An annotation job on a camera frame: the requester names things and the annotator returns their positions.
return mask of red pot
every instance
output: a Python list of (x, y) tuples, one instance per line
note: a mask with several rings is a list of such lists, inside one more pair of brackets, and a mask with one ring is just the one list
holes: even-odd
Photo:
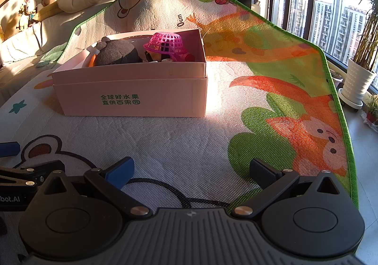
[(375, 121), (377, 121), (377, 117), (373, 116), (371, 113), (367, 113), (366, 118), (367, 118), (371, 123), (374, 123)]

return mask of pink plastic basket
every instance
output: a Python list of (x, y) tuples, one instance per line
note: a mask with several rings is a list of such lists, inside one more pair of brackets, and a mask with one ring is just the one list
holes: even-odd
[(144, 44), (143, 47), (150, 52), (168, 54), (177, 61), (181, 60), (178, 55), (188, 52), (184, 48), (181, 36), (172, 32), (156, 32), (150, 39), (150, 42)]

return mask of gray plush toy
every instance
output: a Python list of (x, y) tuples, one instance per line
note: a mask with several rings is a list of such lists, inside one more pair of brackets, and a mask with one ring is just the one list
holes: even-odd
[(103, 37), (101, 42), (97, 43), (96, 49), (100, 53), (94, 61), (94, 66), (143, 62), (138, 55), (137, 49), (127, 40), (110, 40), (107, 37)]

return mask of green towel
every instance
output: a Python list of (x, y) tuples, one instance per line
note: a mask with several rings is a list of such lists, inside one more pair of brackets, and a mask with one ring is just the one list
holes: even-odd
[(67, 42), (53, 47), (49, 50), (45, 55), (42, 56), (39, 63), (37, 63), (37, 67), (44, 67), (47, 66), (49, 63), (57, 61), (59, 57), (63, 54), (64, 49), (67, 46)]

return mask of floor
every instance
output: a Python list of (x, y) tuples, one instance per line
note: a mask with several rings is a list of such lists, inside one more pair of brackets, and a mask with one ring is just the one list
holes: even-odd
[(378, 133), (363, 123), (360, 113), (344, 107), (356, 161), (359, 209), (365, 221), (356, 256), (366, 265), (378, 265)]

